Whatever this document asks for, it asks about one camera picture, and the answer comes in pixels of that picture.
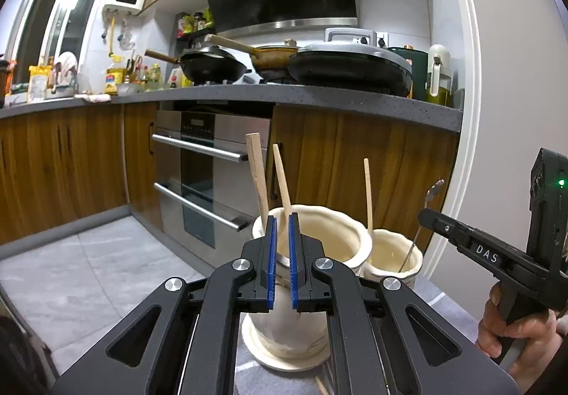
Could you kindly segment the person right hand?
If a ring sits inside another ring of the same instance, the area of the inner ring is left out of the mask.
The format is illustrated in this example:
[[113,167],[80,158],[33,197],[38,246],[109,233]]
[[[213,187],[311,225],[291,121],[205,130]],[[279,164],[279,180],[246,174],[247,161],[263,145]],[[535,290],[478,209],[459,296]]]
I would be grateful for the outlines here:
[[511,365],[508,373],[516,381],[522,394],[545,372],[562,344],[567,340],[567,315],[548,309],[543,313],[526,316],[507,325],[498,311],[502,297],[501,284],[497,282],[489,292],[483,317],[479,323],[476,346],[487,357],[502,354],[500,337],[526,339],[526,347]]

